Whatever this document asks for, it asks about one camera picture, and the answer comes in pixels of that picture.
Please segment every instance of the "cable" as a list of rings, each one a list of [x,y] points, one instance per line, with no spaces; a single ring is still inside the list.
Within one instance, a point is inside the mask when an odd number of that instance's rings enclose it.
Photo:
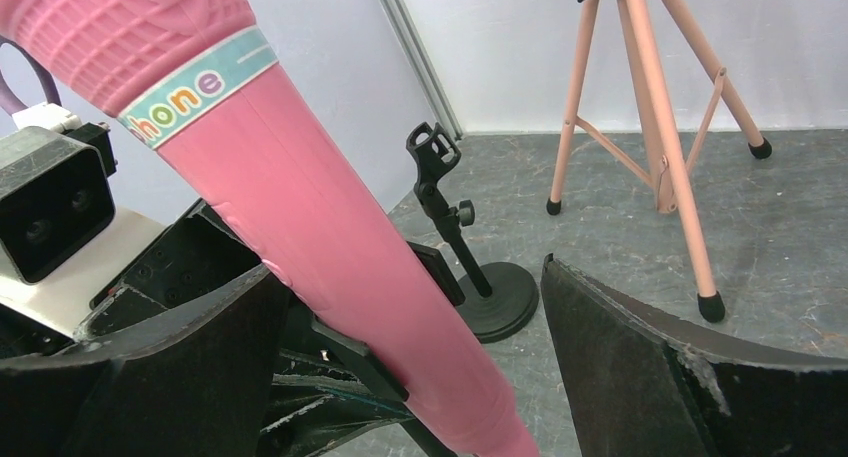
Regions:
[[[56,88],[56,81],[53,79],[50,72],[48,72],[44,66],[39,64],[37,60],[29,55],[29,53],[22,49],[18,44],[0,36],[0,47],[2,47],[3,44],[9,44],[17,49],[18,52],[24,56],[27,62],[29,62],[32,70],[35,71],[36,77],[38,77],[38,81],[41,83],[41,89],[44,91],[44,97],[47,100],[47,103],[62,105],[59,97],[59,89]],[[0,73],[0,108],[2,108],[7,114],[12,115],[16,112],[25,110],[27,107],[28,106],[15,95],[9,87],[9,84],[6,82],[6,79],[3,78],[3,74]]]

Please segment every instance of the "microphone stand base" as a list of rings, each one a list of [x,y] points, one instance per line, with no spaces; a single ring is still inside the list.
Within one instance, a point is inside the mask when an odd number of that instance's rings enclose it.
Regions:
[[[481,296],[466,275],[459,280],[465,302],[459,315],[483,344],[511,337],[530,323],[539,307],[539,288],[530,272],[509,262],[480,266],[492,286],[492,295]]]

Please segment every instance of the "round black base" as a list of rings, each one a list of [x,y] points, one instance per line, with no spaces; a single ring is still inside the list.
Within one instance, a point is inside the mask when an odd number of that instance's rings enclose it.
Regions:
[[[527,269],[509,262],[480,266],[492,286],[492,295],[481,297],[466,275],[459,280],[465,302],[456,310],[477,339],[489,344],[523,329],[539,307],[539,288]]]
[[[698,310],[701,311],[701,317],[711,324],[717,324],[724,320],[725,309],[724,301],[721,300],[721,294],[716,292],[712,297],[698,296]]]
[[[548,211],[548,215],[559,215],[562,212],[562,201],[554,202],[551,199],[548,199],[548,203],[545,205],[545,210]]]
[[[771,142],[763,138],[763,143],[757,147],[748,144],[748,150],[751,151],[751,155],[757,160],[768,159],[771,157]]]

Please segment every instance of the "camera lens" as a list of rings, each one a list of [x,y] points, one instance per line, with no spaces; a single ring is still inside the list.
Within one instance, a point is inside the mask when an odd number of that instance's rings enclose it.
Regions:
[[[82,212],[91,205],[91,192],[87,189],[82,189],[74,193],[71,198],[71,207],[77,212]]]
[[[50,230],[53,226],[49,220],[36,220],[27,227],[26,239],[30,244],[40,244],[50,237]]]

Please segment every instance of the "black microphone stand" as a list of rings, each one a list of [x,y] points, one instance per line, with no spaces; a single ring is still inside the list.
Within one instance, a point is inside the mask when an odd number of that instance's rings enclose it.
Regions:
[[[439,124],[431,128],[426,122],[410,134],[406,149],[418,166],[415,196],[466,272],[459,280],[465,301],[454,303],[456,310],[482,343],[515,334],[536,313],[539,290],[523,267],[509,262],[480,266],[468,249],[460,227],[474,223],[474,205],[463,200],[458,207],[451,207],[437,187],[439,179],[459,163],[462,153]]]

